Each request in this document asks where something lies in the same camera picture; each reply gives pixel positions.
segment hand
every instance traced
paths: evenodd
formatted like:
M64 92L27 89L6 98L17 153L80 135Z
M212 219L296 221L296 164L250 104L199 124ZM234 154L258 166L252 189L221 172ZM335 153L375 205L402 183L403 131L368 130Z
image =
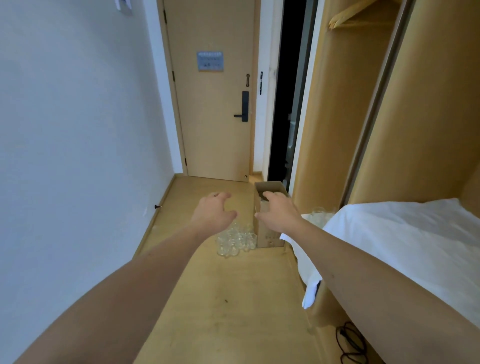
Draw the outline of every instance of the hand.
M257 212L255 217L263 222L269 229L289 234L302 217L293 204L291 198L280 192L264 192L270 201L269 212Z
M193 212L191 224L198 228L204 239L225 230L237 217L236 211L225 211L225 201L232 195L213 192L202 197Z

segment person's right arm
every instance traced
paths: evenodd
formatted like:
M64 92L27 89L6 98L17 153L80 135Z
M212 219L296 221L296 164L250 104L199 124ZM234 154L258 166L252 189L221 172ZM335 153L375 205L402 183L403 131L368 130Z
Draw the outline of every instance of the person's right arm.
M264 196L270 211L255 217L302 247L386 363L480 363L478 327L386 263L303 219L288 197Z

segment person's left hand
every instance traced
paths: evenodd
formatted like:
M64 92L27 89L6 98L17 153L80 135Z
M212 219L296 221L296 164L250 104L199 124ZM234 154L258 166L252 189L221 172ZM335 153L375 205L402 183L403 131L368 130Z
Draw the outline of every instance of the person's left hand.
M237 217L236 211L225 211L225 201L231 197L226 192L213 192L202 197L191 219L206 239L225 230Z

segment wooden hanger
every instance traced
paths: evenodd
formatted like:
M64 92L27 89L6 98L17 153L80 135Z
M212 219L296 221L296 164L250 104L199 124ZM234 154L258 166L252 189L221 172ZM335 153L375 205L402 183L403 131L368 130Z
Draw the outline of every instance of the wooden hanger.
M328 27L330 29L335 29L339 26L343 27L350 27L350 26L363 26L363 25L391 25L393 22L369 22L369 21L362 21L362 20L350 20L353 16L360 13L362 10L368 8L374 2L378 0L360 0L355 4L349 6L342 12L339 12L335 15L330 22L328 23ZM401 3L402 0L393 0L396 3Z

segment wooden door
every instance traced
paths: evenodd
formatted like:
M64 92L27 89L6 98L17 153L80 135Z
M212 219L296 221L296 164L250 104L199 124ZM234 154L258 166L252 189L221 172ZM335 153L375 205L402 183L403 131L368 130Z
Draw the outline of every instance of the wooden door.
M248 181L254 0L165 0L188 175ZM198 52L222 52L222 71L200 71Z

